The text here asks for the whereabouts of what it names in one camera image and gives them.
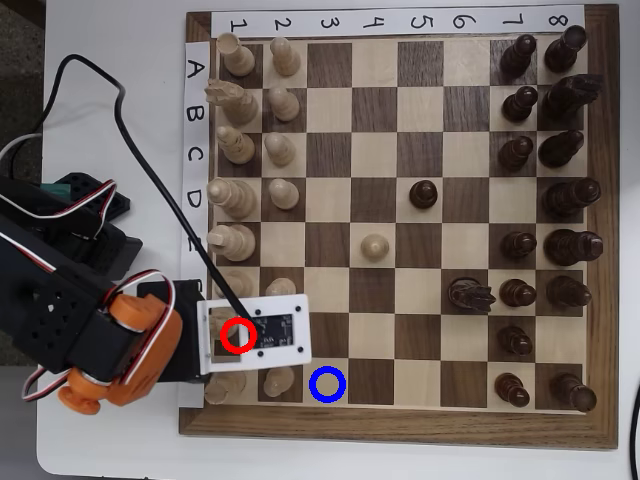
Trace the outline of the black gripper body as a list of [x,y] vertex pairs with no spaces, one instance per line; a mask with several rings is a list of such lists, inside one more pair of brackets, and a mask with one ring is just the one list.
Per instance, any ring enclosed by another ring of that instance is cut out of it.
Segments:
[[202,282],[142,282],[137,287],[144,341],[137,354],[137,382],[203,384],[197,304]]

